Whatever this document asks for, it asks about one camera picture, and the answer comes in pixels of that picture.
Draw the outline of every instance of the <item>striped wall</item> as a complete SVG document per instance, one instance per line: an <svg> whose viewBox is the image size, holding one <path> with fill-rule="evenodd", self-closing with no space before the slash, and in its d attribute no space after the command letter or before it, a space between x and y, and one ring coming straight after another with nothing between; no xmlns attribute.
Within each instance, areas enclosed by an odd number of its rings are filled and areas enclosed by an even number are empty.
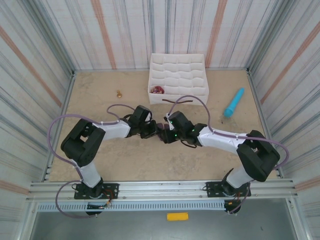
<svg viewBox="0 0 320 240"><path fill-rule="evenodd" d="M245 67L282 0L35 0L77 70L148 68L151 53Z"/></svg>
<svg viewBox="0 0 320 240"><path fill-rule="evenodd" d="M31 181L47 166L46 131L70 82L22 1L0 1L0 239L11 239Z"/></svg>
<svg viewBox="0 0 320 240"><path fill-rule="evenodd" d="M283 172L296 183L313 239L320 239L319 32L320 1L294 1L262 60L252 68L271 135L290 151Z"/></svg>

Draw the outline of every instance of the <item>wooden floor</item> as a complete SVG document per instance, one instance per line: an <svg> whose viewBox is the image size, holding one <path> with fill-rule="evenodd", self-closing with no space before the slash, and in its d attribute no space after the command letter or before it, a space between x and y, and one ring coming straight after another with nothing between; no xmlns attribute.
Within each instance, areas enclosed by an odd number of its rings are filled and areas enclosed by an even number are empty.
<svg viewBox="0 0 320 240"><path fill-rule="evenodd" d="M209 99L207 106L211 114L211 126L216 129L248 133L262 130L254 98L246 72L207 71ZM81 114L96 121L113 121L106 113L108 106L116 103L132 107L143 105L153 113L158 123L171 104L150 105L148 98L148 71L133 72L82 72L78 73L68 105L68 114ZM239 88L245 88L244 95L233 116L223 117ZM123 94L117 98L117 90ZM123 117L132 111L126 107L115 107L114 112ZM178 105L175 110L183 112L193 124L208 121L202 106ZM58 147L58 154L65 156L60 144L79 119L64 121ZM140 139L133 136L102 142L95 158L98 172L105 181L172 181L172 180L218 180L231 168L241 164L237 155L212 147L191 149L180 142L162 143L158 137ZM73 167L55 158L50 181L78 180Z"/></svg>

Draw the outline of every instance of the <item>small gold object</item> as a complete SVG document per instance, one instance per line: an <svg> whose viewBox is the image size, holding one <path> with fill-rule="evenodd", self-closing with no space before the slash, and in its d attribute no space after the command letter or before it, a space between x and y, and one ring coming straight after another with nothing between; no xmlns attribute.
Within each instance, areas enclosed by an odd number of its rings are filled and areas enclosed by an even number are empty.
<svg viewBox="0 0 320 240"><path fill-rule="evenodd" d="M116 96L117 96L118 98L121 98L121 97L122 97L122 93L121 93L119 90L117 90L116 92L117 92L117 95L116 95Z"/></svg>

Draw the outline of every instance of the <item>white storage organizer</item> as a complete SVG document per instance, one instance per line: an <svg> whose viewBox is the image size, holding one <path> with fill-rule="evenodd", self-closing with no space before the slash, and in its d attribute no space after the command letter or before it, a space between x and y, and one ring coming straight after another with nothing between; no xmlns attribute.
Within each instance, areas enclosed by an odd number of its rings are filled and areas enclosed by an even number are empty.
<svg viewBox="0 0 320 240"><path fill-rule="evenodd" d="M164 94L151 93L155 86L164 89ZM163 54L152 53L148 82L150 104L167 104L175 102L184 95L193 95L205 104L208 101L209 86L203 54ZM186 97L179 102L201 105L192 98Z"/></svg>

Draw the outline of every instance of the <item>yellow tag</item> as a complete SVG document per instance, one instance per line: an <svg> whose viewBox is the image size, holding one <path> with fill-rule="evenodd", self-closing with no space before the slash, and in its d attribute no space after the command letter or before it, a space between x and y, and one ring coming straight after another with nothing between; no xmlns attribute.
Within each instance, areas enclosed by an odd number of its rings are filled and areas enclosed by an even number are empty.
<svg viewBox="0 0 320 240"><path fill-rule="evenodd" d="M189 215L187 212L167 213L166 219L168 221L187 221L189 220Z"/></svg>

